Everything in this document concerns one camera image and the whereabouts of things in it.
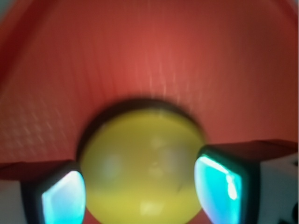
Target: light panel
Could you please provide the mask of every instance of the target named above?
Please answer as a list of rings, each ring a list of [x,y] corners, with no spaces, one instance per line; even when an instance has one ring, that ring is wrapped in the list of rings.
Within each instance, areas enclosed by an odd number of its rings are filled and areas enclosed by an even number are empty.
[[[195,162],[196,193],[201,206],[213,223],[240,223],[242,178],[201,155]]]
[[[42,194],[46,224],[79,224],[85,213],[86,194],[83,176],[71,171]]]

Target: red plastic surface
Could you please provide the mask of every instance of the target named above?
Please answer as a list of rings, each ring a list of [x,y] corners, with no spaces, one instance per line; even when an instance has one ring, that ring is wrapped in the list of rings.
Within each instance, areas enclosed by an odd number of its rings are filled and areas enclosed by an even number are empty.
[[[210,143],[298,141],[287,2],[20,0],[0,28],[0,162],[74,158],[95,113],[140,95],[185,108]]]

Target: red textured background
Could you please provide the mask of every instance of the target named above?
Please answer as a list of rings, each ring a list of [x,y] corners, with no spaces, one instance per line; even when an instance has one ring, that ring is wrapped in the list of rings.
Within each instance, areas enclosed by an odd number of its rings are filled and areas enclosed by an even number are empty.
[[[0,25],[0,162],[74,158],[95,113],[140,95],[185,108],[211,143],[298,141],[294,9],[274,0],[18,1]]]

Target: white plastic part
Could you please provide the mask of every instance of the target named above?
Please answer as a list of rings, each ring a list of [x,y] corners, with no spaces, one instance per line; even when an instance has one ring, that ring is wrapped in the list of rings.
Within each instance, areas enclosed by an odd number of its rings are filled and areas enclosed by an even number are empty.
[[[261,163],[260,209],[258,223],[295,223],[298,203],[298,153]]]
[[[26,224],[21,185],[18,181],[0,180],[0,223]]]

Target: yellow ball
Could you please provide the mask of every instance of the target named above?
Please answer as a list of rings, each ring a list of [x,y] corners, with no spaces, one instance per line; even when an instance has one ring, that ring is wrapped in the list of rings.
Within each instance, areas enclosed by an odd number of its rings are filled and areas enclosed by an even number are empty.
[[[187,118],[143,109],[95,132],[80,165],[101,223],[186,223],[201,209],[193,168],[204,138]]]

